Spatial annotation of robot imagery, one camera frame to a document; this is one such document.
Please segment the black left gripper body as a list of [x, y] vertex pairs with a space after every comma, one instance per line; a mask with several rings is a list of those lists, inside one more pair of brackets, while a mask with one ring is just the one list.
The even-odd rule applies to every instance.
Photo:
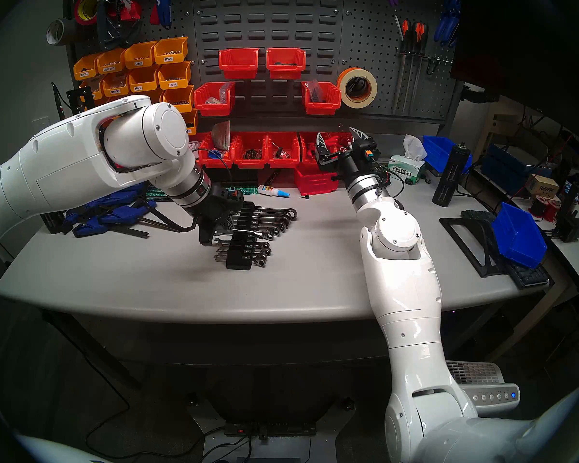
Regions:
[[211, 246], [213, 237], [220, 232], [220, 219], [224, 212], [239, 213], [244, 204], [244, 194], [239, 189], [212, 186], [203, 201], [193, 207], [199, 232], [199, 242]]

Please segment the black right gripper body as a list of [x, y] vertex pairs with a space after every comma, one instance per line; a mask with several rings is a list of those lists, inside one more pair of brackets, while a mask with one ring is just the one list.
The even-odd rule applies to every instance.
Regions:
[[379, 156], [376, 143], [354, 143], [351, 150], [339, 148], [332, 153], [333, 172], [336, 173], [332, 180], [351, 182], [359, 176], [377, 175]]

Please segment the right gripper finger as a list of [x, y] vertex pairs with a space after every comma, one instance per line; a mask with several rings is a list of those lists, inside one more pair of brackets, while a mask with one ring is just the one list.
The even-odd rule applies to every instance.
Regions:
[[354, 128], [349, 127], [349, 131], [352, 135], [352, 148], [376, 148], [377, 144], [375, 140], [366, 134], [365, 132]]
[[330, 152], [320, 132], [316, 136], [316, 162], [319, 167], [334, 167], [334, 153]]

